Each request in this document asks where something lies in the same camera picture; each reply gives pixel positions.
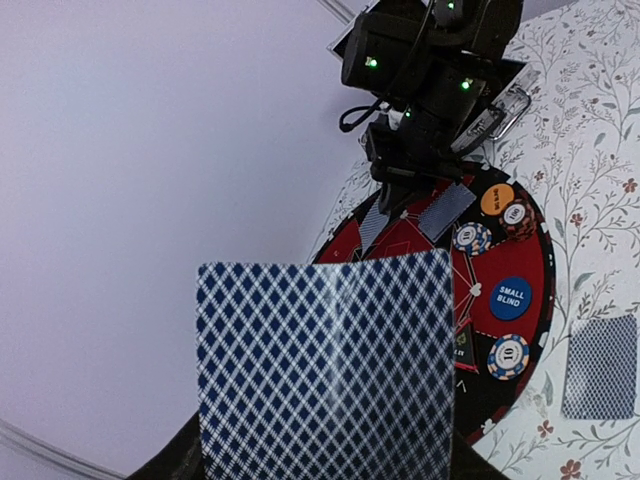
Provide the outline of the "dealt playing card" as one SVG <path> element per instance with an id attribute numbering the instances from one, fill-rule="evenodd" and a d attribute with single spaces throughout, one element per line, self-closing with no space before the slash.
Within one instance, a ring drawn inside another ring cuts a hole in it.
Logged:
<path id="1" fill-rule="evenodd" d="M 359 226 L 361 249 L 365 253 L 386 227 L 389 216 L 380 211 L 379 200 L 376 199 Z"/>
<path id="2" fill-rule="evenodd" d="M 635 413 L 638 321 L 619 317 L 573 322 L 562 414 L 572 420 L 627 420 Z"/>
<path id="3" fill-rule="evenodd" d="M 476 195 L 463 184 L 449 185 L 420 214 L 420 231 L 431 242 L 437 242 L 475 200 Z"/>

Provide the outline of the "blue small blind button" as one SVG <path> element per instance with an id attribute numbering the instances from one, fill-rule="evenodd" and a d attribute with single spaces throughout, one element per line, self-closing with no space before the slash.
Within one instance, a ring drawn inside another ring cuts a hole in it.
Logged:
<path id="1" fill-rule="evenodd" d="M 508 277 L 501 280 L 492 290 L 489 300 L 491 313 L 501 321 L 519 319 L 529 309 L 533 290 L 522 277 Z"/>

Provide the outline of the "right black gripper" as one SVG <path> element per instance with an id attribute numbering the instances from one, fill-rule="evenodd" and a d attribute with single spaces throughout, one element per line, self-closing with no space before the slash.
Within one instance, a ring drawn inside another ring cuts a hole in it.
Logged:
<path id="1" fill-rule="evenodd" d="M 476 107 L 378 113 L 364 133 L 364 149 L 371 177 L 381 183 L 379 213 L 391 215 L 413 190 L 439 180 L 461 181 L 464 153 L 455 142 L 478 115 Z"/>

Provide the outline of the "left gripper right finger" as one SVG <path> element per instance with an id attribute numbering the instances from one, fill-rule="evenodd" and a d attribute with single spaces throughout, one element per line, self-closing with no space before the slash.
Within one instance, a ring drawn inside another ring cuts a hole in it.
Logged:
<path id="1" fill-rule="evenodd" d="M 452 480 L 508 480 L 469 446 L 459 432 L 452 440 Z"/>

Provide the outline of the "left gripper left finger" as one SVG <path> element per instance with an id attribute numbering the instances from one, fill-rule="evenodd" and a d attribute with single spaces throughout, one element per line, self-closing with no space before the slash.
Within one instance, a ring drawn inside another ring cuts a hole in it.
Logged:
<path id="1" fill-rule="evenodd" d="M 191 417 L 168 444 L 126 480 L 204 480 L 199 418 Z"/>

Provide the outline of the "blue ten poker chip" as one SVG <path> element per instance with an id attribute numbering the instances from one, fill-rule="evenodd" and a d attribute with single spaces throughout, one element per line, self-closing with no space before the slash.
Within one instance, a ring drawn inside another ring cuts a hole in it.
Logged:
<path id="1" fill-rule="evenodd" d="M 530 359 L 528 342 L 520 335 L 506 334 L 498 338 L 487 357 L 487 369 L 496 379 L 508 381 L 521 375 Z"/>

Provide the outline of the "orange big blind button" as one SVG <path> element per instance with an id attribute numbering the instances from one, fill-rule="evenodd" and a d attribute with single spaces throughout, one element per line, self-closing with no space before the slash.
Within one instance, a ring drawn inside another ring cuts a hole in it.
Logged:
<path id="1" fill-rule="evenodd" d="M 515 193 L 511 185 L 494 184 L 482 195 L 480 208 L 485 215 L 499 216 L 514 199 Z"/>

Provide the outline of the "red hundred poker chip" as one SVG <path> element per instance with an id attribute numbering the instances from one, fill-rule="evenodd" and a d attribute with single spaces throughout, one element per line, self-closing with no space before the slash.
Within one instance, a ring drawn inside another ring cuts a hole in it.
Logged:
<path id="1" fill-rule="evenodd" d="M 533 208 L 523 199 L 515 199 L 509 203 L 499 222 L 507 238 L 517 242 L 531 238 L 537 226 Z"/>

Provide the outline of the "black triangular all-in marker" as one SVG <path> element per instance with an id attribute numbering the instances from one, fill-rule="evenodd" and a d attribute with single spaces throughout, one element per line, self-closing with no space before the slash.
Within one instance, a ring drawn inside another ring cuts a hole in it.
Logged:
<path id="1" fill-rule="evenodd" d="M 455 367 L 459 370 L 479 373 L 475 345 L 475 329 L 471 322 L 461 327 L 455 335 Z"/>

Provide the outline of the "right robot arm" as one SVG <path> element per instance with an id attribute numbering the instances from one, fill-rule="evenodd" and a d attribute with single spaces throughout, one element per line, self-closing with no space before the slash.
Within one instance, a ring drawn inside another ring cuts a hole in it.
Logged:
<path id="1" fill-rule="evenodd" d="M 463 158 L 504 121 L 493 100 L 522 12 L 520 1 L 381 1 L 355 18 L 341 82 L 376 100 L 354 121 L 340 116 L 339 128 L 367 126 L 381 214 L 440 180 L 460 183 Z"/>

